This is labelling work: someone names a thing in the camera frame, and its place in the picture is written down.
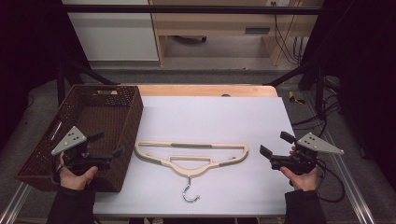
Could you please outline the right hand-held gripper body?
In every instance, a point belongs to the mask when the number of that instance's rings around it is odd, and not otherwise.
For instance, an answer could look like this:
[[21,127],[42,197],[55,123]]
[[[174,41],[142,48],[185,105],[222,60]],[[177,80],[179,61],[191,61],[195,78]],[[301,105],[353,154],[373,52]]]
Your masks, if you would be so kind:
[[287,167],[297,175],[310,173],[318,163],[318,153],[344,154],[344,150],[324,141],[318,136],[307,133],[301,139],[293,143],[296,151],[289,156],[272,155],[270,158],[271,168],[279,170]]

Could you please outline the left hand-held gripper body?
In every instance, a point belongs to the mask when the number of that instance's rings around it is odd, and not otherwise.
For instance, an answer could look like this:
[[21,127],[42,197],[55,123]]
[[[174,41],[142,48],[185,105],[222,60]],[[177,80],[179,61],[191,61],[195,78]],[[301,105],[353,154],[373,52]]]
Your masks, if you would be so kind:
[[93,166],[99,171],[109,170],[114,157],[91,154],[88,146],[93,142],[89,142],[88,137],[78,127],[73,126],[51,151],[51,155],[62,155],[64,166],[75,175],[83,175]]

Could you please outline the brown woven basket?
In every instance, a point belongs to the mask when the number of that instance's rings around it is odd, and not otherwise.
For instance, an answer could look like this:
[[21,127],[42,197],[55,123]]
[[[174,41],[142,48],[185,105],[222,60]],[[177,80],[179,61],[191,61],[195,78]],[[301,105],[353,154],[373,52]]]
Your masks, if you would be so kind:
[[51,151],[73,127],[86,136],[103,132],[105,136],[90,143],[93,155],[111,155],[119,147],[124,153],[113,158],[109,170],[99,171],[90,184],[98,192],[119,192],[122,188],[143,112],[143,102],[136,86],[75,85],[58,108],[16,178],[36,189],[55,191],[59,155]]

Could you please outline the person's right hand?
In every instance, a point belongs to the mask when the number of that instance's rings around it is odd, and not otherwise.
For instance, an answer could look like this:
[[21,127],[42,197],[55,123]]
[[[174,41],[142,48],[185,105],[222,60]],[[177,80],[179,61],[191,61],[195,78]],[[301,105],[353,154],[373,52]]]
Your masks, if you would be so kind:
[[292,183],[295,190],[311,191],[317,188],[318,169],[314,168],[308,174],[297,175],[287,167],[281,167],[280,172]]

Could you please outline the person's left hand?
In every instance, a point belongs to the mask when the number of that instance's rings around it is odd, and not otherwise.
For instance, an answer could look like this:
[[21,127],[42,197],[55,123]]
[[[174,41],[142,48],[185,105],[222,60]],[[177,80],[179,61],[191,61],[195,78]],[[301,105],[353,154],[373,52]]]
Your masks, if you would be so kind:
[[60,164],[62,167],[59,169],[60,184],[62,187],[73,190],[84,190],[94,179],[98,168],[91,167],[83,175],[75,175],[67,167],[64,166],[63,157],[60,157]]

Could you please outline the yellow and black tool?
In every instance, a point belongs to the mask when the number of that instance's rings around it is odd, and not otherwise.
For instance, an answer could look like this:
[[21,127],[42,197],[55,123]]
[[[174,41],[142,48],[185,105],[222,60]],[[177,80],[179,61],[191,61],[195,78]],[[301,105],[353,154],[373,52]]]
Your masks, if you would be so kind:
[[300,104],[300,105],[305,105],[305,100],[299,100],[295,97],[293,91],[289,91],[289,100],[292,103]]

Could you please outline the white table mat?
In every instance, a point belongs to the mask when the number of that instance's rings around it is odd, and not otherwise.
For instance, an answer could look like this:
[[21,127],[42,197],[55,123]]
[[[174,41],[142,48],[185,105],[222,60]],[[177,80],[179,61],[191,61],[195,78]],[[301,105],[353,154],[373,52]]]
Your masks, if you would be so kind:
[[231,144],[245,144],[240,163],[187,179],[172,169],[131,159],[119,193],[99,193],[94,212],[114,217],[265,217],[285,212],[286,177],[260,153],[268,147],[286,155],[290,120],[279,97],[146,97],[137,138],[155,141],[148,153],[204,155],[214,161],[238,156]]

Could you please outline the black metal stand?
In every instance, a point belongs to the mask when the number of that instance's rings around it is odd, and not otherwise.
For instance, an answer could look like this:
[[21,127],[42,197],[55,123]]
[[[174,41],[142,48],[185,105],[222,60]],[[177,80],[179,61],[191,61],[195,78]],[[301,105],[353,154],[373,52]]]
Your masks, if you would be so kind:
[[63,61],[59,64],[56,70],[56,84],[57,84],[57,94],[58,94],[58,105],[60,105],[66,95],[65,92],[65,82],[68,82],[70,86],[75,84],[83,84],[84,81],[81,78],[81,74],[87,75],[104,85],[116,85],[105,77],[93,72],[91,68],[85,67],[74,61]]
[[301,91],[308,91],[313,85],[315,85],[315,112],[320,119],[325,118],[325,109],[323,108],[323,89],[324,89],[324,75],[321,69],[320,62],[311,59],[302,65],[299,65],[295,69],[289,71],[286,75],[276,78],[273,81],[267,83],[267,86],[276,87],[283,82],[302,75],[298,88]]

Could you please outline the white cabinet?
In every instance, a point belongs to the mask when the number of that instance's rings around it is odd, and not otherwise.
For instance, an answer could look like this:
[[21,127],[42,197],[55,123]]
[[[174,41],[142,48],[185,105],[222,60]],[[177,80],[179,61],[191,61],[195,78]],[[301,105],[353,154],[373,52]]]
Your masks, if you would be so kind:
[[68,16],[91,62],[158,60],[149,13],[69,13]]

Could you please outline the light wooden desk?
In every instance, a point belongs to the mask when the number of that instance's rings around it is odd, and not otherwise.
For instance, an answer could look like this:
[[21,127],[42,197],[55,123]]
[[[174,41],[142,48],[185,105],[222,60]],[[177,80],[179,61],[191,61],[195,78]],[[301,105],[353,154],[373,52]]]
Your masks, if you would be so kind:
[[[220,6],[220,7],[320,7],[324,0],[148,0],[152,6]],[[238,36],[246,35],[246,27],[270,27],[260,36],[273,65],[285,56],[286,46],[295,37],[309,37],[316,23],[315,15],[260,14],[192,14],[154,13],[156,35]]]

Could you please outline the aluminium rail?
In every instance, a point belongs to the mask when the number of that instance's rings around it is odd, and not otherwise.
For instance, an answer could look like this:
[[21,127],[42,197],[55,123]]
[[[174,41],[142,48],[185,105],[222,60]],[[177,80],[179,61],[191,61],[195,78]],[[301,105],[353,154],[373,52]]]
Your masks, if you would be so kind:
[[[315,115],[319,115],[319,110],[322,109],[321,114],[324,118],[329,121],[329,115],[339,107],[339,103],[335,100],[334,97],[331,97],[328,100],[325,100],[323,105],[316,107],[316,97],[310,91],[304,91],[303,97],[306,100],[306,103]],[[360,224],[375,224],[375,219],[364,200],[361,191],[354,179],[352,173],[350,173],[347,168],[347,164],[345,163],[341,154],[329,154],[328,157],[332,161],[332,166],[337,174],[337,176],[341,179],[344,184],[344,190],[348,201],[350,202],[354,213],[359,220]]]
[[6,208],[0,214],[0,224],[14,224],[22,206],[24,205],[32,187],[20,183]]

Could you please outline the black horizontal frame bar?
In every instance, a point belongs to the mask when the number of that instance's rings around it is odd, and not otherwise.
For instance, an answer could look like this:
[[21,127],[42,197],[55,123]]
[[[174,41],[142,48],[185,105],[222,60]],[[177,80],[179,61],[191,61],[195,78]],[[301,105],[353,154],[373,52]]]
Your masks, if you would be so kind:
[[319,15],[321,7],[215,7],[141,5],[62,5],[66,12],[81,13],[192,13],[192,14],[277,14]]

